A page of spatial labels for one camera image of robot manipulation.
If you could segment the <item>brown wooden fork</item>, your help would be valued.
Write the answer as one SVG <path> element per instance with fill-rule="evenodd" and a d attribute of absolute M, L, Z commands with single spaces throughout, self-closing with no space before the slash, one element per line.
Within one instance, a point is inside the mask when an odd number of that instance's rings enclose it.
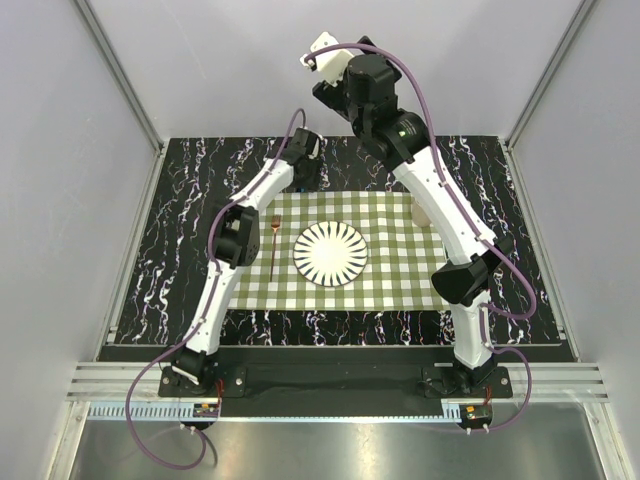
<path fill-rule="evenodd" d="M 272 230 L 272 242 L 271 242 L 271 259 L 270 259 L 270 275 L 269 280 L 273 280 L 274 274 L 274 265 L 275 265 L 275 254 L 277 249 L 277 235 L 282 223 L 282 216 L 280 214 L 275 214 L 271 218 L 271 230 Z"/>

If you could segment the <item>green checkered cloth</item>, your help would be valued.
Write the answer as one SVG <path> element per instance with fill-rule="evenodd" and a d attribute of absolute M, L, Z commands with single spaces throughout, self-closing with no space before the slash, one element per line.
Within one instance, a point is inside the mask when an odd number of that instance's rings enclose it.
<path fill-rule="evenodd" d="M 269 280 L 271 218 L 282 216 L 273 280 Z M 368 262 L 353 282 L 337 288 L 307 281 L 293 263 L 298 235 L 321 221 L 356 228 L 368 245 Z M 445 310 L 430 276 L 445 263 L 437 232 L 411 218 L 407 193 L 372 191 L 278 195 L 260 219 L 261 250 L 235 287 L 234 310 L 384 311 Z"/>

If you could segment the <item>white blue striped plate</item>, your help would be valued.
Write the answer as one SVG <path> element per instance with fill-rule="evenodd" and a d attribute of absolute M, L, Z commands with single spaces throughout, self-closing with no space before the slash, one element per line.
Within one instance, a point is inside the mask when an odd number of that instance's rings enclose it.
<path fill-rule="evenodd" d="M 293 247 L 298 272 L 316 286 L 337 288 L 356 280 L 368 262 L 368 245 L 353 226 L 321 221 L 302 231 Z"/>

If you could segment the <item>beige paper cup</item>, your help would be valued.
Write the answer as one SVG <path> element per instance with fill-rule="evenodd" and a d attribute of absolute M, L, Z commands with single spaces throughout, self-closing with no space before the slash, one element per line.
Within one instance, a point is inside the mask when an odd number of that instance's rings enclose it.
<path fill-rule="evenodd" d="M 419 228 L 427 228 L 431 226 L 429 217 L 415 198 L 411 200 L 411 218 L 414 225 Z"/>

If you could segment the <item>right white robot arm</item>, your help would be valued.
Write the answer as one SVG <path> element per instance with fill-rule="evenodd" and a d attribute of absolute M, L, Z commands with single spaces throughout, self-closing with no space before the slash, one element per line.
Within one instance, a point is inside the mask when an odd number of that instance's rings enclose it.
<path fill-rule="evenodd" d="M 341 44 L 322 33 L 301 59 L 322 80 L 313 95 L 351 126 L 353 134 L 412 195 L 435 227 L 447 261 L 431 276 L 436 292 L 450 305 L 454 344 L 454 384 L 476 396 L 490 383 L 495 366 L 486 345 L 489 280 L 511 251 L 480 219 L 442 163 L 424 117 L 399 107 L 399 65 L 366 37 Z"/>

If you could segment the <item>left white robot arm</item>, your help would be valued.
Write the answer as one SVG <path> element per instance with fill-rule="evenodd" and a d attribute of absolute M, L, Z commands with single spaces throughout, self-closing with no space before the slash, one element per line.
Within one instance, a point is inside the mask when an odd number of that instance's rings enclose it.
<path fill-rule="evenodd" d="M 323 137 L 297 128 L 238 193 L 217 207 L 207 239 L 207 274 L 193 320 L 171 370 L 196 396 L 216 382 L 216 354 L 229 303 L 240 277 L 260 252 L 260 214 L 289 187 L 311 189 L 318 183 Z"/>

